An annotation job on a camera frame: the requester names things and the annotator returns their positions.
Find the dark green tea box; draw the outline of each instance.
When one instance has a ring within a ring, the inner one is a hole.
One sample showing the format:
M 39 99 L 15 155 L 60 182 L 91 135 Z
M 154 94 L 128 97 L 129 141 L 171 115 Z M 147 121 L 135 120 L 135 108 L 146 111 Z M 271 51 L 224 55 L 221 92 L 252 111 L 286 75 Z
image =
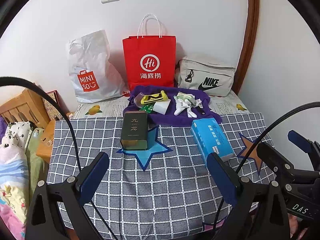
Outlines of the dark green tea box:
M 148 148 L 147 112 L 128 111 L 124 114 L 121 144 L 125 150 L 146 150 Z

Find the newspaper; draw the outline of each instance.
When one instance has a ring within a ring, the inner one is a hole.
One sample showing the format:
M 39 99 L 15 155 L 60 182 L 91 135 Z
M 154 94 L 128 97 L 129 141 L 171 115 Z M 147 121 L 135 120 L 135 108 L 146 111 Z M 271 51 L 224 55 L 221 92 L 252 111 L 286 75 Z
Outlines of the newspaper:
M 128 97 L 125 96 L 106 99 L 93 104 L 79 104 L 72 119 L 90 117 L 122 117 L 123 110 L 128 106 L 128 104 Z
M 249 113 L 244 103 L 232 90 L 226 97 L 210 96 L 209 108 L 217 114 Z

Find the black cable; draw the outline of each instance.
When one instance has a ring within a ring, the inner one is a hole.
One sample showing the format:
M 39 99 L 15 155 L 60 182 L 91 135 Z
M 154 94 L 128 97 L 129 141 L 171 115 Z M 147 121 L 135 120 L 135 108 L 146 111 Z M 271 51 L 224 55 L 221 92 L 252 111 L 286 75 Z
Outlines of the black cable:
M 66 120 L 66 122 L 67 122 L 67 124 L 69 126 L 69 129 L 70 129 L 70 132 L 71 132 L 71 136 L 72 136 L 72 140 L 73 140 L 73 144 L 75 146 L 77 165 L 78 165 L 78 169 L 79 169 L 79 172 L 80 172 L 81 171 L 81 165 L 80 165 L 79 152 L 78 152 L 78 146 L 77 146 L 75 131 L 73 130 L 73 127 L 72 127 L 72 124 L 71 124 L 69 118 L 62 111 L 60 106 L 51 97 L 49 97 L 41 88 L 37 87 L 35 84 L 31 83 L 28 80 L 25 80 L 25 79 L 22 79 L 22 78 L 18 78 L 18 77 L 0 77 L 0 87 L 5 87 L 5 86 L 20 86 L 20 87 L 28 88 L 28 89 L 32 90 L 33 92 L 37 93 L 38 95 L 40 95 L 41 97 L 43 97 L 45 100 L 47 100 L 51 105 L 53 105 L 58 110 L 58 112 Z M 118 238 L 115 236 L 115 234 L 113 233 L 113 231 L 111 230 L 111 228 L 109 227 L 107 222 L 104 220 L 104 218 L 100 214 L 100 212 L 97 209 L 97 207 L 94 205 L 93 201 L 90 201 L 90 203 L 93 206 L 94 210 L 99 215 L 99 217 L 101 218 L 102 222 L 108 228 L 108 230 L 110 231 L 112 236 L 116 240 L 118 240 Z
M 251 154 L 251 152 L 253 151 L 253 149 L 258 145 L 259 142 L 262 141 L 262 139 L 267 135 L 267 133 L 269 133 L 274 127 L 276 127 L 278 124 L 280 124 L 281 122 L 283 122 L 284 120 L 286 120 L 287 118 L 289 118 L 290 116 L 310 109 L 310 108 L 315 108 L 315 107 L 320 107 L 320 102 L 312 102 L 312 103 L 308 103 L 302 106 L 298 106 L 295 109 L 287 112 L 286 114 L 284 114 L 283 116 L 281 116 L 280 118 L 278 118 L 277 120 L 275 120 L 270 126 L 268 126 L 263 132 L 262 134 L 259 135 L 259 137 L 253 142 L 253 144 L 251 145 L 250 149 L 248 150 L 248 152 L 246 153 L 245 157 L 242 159 L 241 163 L 239 164 L 238 168 L 236 169 L 236 173 L 239 173 L 239 171 L 241 170 L 242 166 L 244 165 L 245 161 L 248 159 L 249 155 Z M 215 235 L 215 229 L 217 226 L 217 221 L 218 221 L 218 216 L 220 214 L 221 208 L 222 208 L 222 204 L 220 203 L 217 213 L 216 213 L 216 217 L 214 219 L 214 223 L 213 223 L 213 237 Z

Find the gray plaid tablecloth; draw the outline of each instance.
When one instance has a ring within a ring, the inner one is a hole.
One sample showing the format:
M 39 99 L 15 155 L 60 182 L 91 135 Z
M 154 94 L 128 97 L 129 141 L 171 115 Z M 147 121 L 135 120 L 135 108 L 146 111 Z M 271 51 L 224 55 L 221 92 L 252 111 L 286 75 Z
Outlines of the gray plaid tablecloth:
M 236 157 L 244 144 L 239 136 L 255 140 L 265 129 L 262 114 L 229 114 L 220 125 L 235 156 L 228 164 L 236 169 Z M 79 147 L 81 166 L 91 163 L 100 152 L 110 157 L 110 167 L 101 181 L 93 201 L 119 239 L 170 239 L 203 230 L 212 223 L 221 194 L 209 175 L 190 128 L 160 125 L 158 140 L 173 151 L 154 155 L 144 172 L 134 156 L 117 153 L 121 148 L 123 118 L 89 118 L 72 120 Z M 269 136 L 265 140 L 273 146 Z M 65 121 L 57 121 L 48 183 L 59 183 L 79 173 L 75 149 Z M 247 160 L 240 176 L 253 182 L 269 183 L 274 174 L 263 163 L 260 176 L 254 160 Z M 112 238 L 90 204 L 84 206 L 93 224 L 104 238 Z M 223 205 L 219 219 L 230 212 Z M 63 203 L 60 211 L 67 227 L 72 228 Z

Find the yellow fruit print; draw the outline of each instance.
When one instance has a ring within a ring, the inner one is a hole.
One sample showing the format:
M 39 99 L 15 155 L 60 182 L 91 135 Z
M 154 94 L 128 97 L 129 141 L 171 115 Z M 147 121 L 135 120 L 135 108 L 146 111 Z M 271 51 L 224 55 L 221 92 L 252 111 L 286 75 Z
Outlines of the yellow fruit print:
M 236 104 L 236 107 L 241 111 L 247 111 L 248 109 L 245 109 L 241 104 Z
M 95 115 L 97 113 L 102 113 L 99 105 L 95 105 L 95 106 L 91 107 L 86 114 Z

